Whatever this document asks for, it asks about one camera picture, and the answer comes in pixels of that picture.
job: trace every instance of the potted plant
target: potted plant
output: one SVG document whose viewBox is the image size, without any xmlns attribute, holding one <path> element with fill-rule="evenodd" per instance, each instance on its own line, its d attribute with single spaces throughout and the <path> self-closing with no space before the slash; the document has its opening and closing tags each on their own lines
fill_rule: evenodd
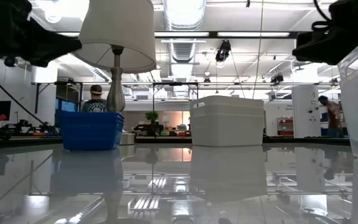
<svg viewBox="0 0 358 224">
<path fill-rule="evenodd" d="M 158 120 L 158 113 L 156 111 L 149 111 L 146 113 L 146 119 L 150 121 L 150 129 L 147 130 L 147 135 L 155 136 L 155 122 Z"/>
</svg>

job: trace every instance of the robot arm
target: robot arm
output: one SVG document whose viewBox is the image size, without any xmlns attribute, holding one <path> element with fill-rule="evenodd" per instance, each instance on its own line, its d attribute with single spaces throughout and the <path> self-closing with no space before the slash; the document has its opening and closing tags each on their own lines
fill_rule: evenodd
<svg viewBox="0 0 358 224">
<path fill-rule="evenodd" d="M 73 37 L 45 30 L 33 18 L 28 0 L 0 0 L 0 58 L 13 67 L 20 57 L 38 67 L 82 47 Z"/>
</svg>

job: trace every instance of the fluorescent light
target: fluorescent light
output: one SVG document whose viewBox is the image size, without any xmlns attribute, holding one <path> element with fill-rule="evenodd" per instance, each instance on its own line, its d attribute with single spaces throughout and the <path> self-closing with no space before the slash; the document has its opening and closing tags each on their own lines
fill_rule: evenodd
<svg viewBox="0 0 358 224">
<path fill-rule="evenodd" d="M 218 37 L 289 37 L 289 32 L 218 32 Z"/>
<path fill-rule="evenodd" d="M 205 44 L 205 40 L 161 40 L 163 44 Z"/>
<path fill-rule="evenodd" d="M 58 34 L 65 35 L 67 37 L 78 37 L 80 33 L 79 32 L 58 32 Z"/>
<path fill-rule="evenodd" d="M 206 7 L 246 7 L 246 2 L 210 2 L 206 4 Z M 320 4 L 321 9 L 328 9 L 329 4 Z M 282 11 L 314 11 L 316 8 L 310 6 L 310 4 L 291 2 L 283 4 L 280 2 L 265 2 L 264 9 L 270 10 L 282 10 Z M 251 8 L 262 8 L 261 2 L 253 2 Z"/>
<path fill-rule="evenodd" d="M 209 32 L 154 32 L 156 37 L 208 37 Z"/>
</svg>

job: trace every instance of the baseball cap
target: baseball cap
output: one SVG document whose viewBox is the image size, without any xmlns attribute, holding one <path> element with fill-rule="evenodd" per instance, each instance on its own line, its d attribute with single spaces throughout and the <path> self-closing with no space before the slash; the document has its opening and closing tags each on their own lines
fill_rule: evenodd
<svg viewBox="0 0 358 224">
<path fill-rule="evenodd" d="M 99 85 L 91 86 L 91 93 L 96 95 L 102 95 L 102 87 Z"/>
</svg>

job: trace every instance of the shirt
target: shirt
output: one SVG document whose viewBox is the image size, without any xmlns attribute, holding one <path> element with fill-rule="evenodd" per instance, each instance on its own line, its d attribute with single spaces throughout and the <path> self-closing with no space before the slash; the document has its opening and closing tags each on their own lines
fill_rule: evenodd
<svg viewBox="0 0 358 224">
<path fill-rule="evenodd" d="M 328 128 L 338 128 L 341 125 L 341 114 L 339 112 L 339 105 L 329 101 L 327 103 L 328 112 Z"/>
<path fill-rule="evenodd" d="M 89 100 L 83 107 L 81 112 L 85 113 L 100 113 L 107 112 L 107 101 L 106 100 Z"/>
</svg>

